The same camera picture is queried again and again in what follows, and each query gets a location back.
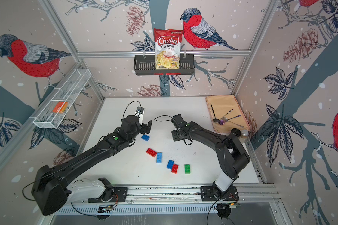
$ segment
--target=black spoon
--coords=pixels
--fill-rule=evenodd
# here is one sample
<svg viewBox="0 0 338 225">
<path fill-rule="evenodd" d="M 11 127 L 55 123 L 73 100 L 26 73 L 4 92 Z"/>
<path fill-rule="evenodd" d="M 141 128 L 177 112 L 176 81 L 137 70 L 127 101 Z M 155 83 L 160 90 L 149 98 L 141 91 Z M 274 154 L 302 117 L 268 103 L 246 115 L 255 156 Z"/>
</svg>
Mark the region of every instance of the black spoon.
<svg viewBox="0 0 338 225">
<path fill-rule="evenodd" d="M 214 113 L 214 110 L 213 110 L 213 106 L 212 106 L 212 104 L 210 104 L 211 105 L 211 107 L 212 107 L 212 111 L 213 111 L 213 114 L 214 114 L 214 119 L 213 119 L 213 122 L 215 122 L 215 123 L 219 123 L 220 122 L 220 120 L 219 119 L 217 119 L 216 117 L 215 117 L 215 113 Z"/>
</svg>

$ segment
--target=white wire basket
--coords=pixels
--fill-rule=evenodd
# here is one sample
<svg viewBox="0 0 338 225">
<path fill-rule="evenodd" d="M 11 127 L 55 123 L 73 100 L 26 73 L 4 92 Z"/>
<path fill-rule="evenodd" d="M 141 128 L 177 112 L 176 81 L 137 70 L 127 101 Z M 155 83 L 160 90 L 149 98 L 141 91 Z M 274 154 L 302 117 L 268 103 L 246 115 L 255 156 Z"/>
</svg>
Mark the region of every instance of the white wire basket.
<svg viewBox="0 0 338 225">
<path fill-rule="evenodd" d="M 39 128 L 58 128 L 90 77 L 91 73 L 88 69 L 72 70 L 72 74 L 63 86 L 55 88 L 58 89 L 57 93 L 33 123 Z"/>
</svg>

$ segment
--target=white table surface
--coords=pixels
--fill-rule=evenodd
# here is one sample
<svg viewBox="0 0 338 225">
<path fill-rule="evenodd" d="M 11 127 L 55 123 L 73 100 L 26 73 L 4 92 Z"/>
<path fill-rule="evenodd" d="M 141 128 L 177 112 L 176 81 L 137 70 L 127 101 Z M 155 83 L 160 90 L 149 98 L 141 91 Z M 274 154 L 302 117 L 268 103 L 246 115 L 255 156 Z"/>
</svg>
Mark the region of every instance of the white table surface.
<svg viewBox="0 0 338 225">
<path fill-rule="evenodd" d="M 96 145 L 101 136 L 112 133 L 121 126 L 123 112 L 131 101 L 137 100 L 145 108 L 143 123 L 147 124 L 160 115 L 174 116 L 181 114 L 187 122 L 194 121 L 205 129 L 213 130 L 205 97 L 170 97 L 170 98 L 106 98 L 93 130 L 90 133 L 84 151 Z M 127 115 L 133 115 L 139 106 L 133 102 L 126 110 Z M 186 146 L 183 141 L 174 142 L 171 131 L 174 126 L 170 121 L 157 122 L 153 120 L 149 141 L 136 138 L 134 146 L 125 148 L 117 155 L 100 163 L 80 175 L 78 179 L 96 180 L 105 177 L 112 184 L 211 184 L 221 169 L 218 158 L 211 148 L 194 141 Z M 146 153 L 148 148 L 162 152 L 162 164 L 156 163 Z M 179 165 L 177 174 L 167 169 L 168 160 L 174 160 Z M 190 174 L 184 173 L 184 164 L 190 164 Z M 258 183 L 253 164 L 250 162 L 240 173 L 234 183 Z"/>
</svg>

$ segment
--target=pine cone illustration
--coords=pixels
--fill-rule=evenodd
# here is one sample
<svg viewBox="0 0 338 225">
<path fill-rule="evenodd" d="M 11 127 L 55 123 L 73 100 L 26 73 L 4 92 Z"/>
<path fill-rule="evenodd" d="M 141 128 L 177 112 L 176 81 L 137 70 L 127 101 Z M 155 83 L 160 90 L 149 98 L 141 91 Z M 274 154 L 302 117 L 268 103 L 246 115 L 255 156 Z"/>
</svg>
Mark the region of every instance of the pine cone illustration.
<svg viewBox="0 0 338 225">
<path fill-rule="evenodd" d="M 306 58 L 309 54 L 318 46 L 318 32 L 315 29 L 309 29 L 308 31 L 299 35 L 297 40 L 288 47 L 288 51 L 284 52 L 283 60 L 289 60 L 294 62 L 301 58 Z"/>
<path fill-rule="evenodd" d="M 252 140 L 255 143 L 257 141 L 257 131 L 258 131 L 257 122 L 250 115 L 249 111 L 246 112 L 244 115 L 245 115 L 245 118 L 247 119 L 247 121 L 249 123 L 249 127 L 250 127 L 249 139 Z"/>
<path fill-rule="evenodd" d="M 64 151 L 60 152 L 55 159 L 53 160 L 53 165 L 60 165 L 66 163 L 67 161 L 74 158 L 74 152 L 76 148 L 74 147 L 67 147 Z"/>
<path fill-rule="evenodd" d="M 162 90 L 162 88 L 155 84 L 150 84 L 149 86 L 142 86 L 140 89 L 140 92 L 137 92 L 138 96 L 142 97 L 150 97 L 150 96 L 163 96 L 165 95 L 165 92 Z"/>
<path fill-rule="evenodd" d="M 143 11 L 137 6 L 130 6 L 129 10 L 126 12 L 127 24 L 126 32 L 131 36 L 135 33 L 139 33 L 140 29 L 145 24 L 145 18 Z"/>
</svg>

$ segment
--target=chip bag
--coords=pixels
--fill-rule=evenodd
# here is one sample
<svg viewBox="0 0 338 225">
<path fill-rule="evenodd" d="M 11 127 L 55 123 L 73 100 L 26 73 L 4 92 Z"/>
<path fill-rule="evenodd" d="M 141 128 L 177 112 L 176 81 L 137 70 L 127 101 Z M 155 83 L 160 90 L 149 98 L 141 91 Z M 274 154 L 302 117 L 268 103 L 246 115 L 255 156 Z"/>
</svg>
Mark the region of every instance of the chip bag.
<svg viewBox="0 0 338 225">
<path fill-rule="evenodd" d="M 154 29 L 155 69 L 179 69 L 180 45 L 183 31 Z"/>
</svg>

